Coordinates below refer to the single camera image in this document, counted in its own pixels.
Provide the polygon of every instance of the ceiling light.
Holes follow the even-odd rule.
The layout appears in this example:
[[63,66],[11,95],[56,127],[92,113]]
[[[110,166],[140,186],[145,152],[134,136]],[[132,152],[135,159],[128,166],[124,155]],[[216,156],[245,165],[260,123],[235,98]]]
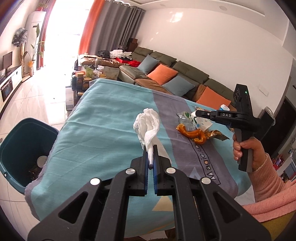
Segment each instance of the ceiling light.
[[224,6],[219,6],[219,8],[220,8],[221,10],[223,10],[223,11],[227,11],[227,8],[224,7]]

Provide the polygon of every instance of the monitor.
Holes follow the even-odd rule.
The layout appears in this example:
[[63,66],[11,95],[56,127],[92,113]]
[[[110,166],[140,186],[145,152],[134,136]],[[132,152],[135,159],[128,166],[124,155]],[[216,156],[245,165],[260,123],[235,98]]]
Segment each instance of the monitor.
[[12,65],[12,52],[3,56],[3,69],[7,69]]

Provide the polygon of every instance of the yellow triangle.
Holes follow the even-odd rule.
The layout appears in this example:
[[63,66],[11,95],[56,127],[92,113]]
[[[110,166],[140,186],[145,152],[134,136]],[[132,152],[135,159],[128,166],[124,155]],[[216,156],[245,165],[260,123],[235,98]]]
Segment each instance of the yellow triangle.
[[159,199],[158,203],[154,206],[152,211],[173,212],[174,211],[173,203],[168,196],[162,196]]

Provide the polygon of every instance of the sofa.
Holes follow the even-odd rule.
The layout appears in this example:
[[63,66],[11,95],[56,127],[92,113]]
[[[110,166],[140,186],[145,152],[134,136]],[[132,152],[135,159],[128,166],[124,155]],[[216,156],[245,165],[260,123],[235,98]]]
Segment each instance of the sofa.
[[[225,99],[230,100],[231,105],[234,106],[234,99],[233,99],[234,92],[232,90],[222,85],[221,83],[217,82],[216,80],[211,79],[209,75],[204,73],[203,71],[189,64],[186,64],[182,61],[176,61],[176,58],[173,58],[171,56],[168,56],[163,53],[159,53],[150,49],[137,47],[135,51],[132,53],[132,59],[142,62],[147,57],[147,55],[150,55],[151,57],[159,60],[160,64],[163,64],[177,71],[178,72],[177,76],[182,77],[183,79],[187,80],[189,83],[194,85],[193,89],[189,90],[187,93],[185,93],[182,96],[183,98],[196,102],[197,90],[199,89],[199,86],[202,85],[203,87],[210,88],[215,93],[224,97]],[[147,76],[148,74],[143,73],[141,70],[139,70],[136,67],[122,65],[119,68],[120,68],[120,72],[118,77],[123,82],[139,85],[145,88],[161,91],[167,94],[172,94],[163,86],[159,85],[154,80],[151,80]]]

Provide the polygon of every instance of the wall switch panel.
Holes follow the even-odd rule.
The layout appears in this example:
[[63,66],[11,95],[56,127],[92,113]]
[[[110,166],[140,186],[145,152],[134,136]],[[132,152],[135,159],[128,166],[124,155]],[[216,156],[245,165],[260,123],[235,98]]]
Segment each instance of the wall switch panel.
[[258,89],[265,95],[268,96],[269,92],[262,85],[258,85]]

